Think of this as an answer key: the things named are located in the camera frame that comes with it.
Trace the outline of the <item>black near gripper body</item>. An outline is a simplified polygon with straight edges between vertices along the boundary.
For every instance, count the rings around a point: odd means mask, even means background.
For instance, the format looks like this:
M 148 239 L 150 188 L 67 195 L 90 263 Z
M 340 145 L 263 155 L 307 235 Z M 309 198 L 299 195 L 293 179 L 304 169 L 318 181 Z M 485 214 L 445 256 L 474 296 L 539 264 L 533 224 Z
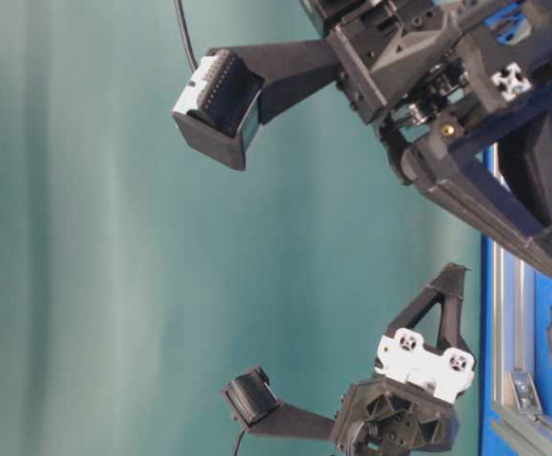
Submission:
M 383 141 L 552 141 L 552 1 L 307 1 L 337 87 Z

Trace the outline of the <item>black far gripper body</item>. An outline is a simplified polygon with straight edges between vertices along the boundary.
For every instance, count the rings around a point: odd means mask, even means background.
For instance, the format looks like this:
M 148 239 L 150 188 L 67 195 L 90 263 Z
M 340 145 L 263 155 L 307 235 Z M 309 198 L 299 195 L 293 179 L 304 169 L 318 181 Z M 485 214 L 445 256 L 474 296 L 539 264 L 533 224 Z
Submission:
M 382 366 L 350 385 L 331 440 L 345 455 L 409 455 L 451 450 L 458 432 L 454 408 L 474 379 L 468 351 L 429 351 L 422 334 L 399 329 L 377 349 Z

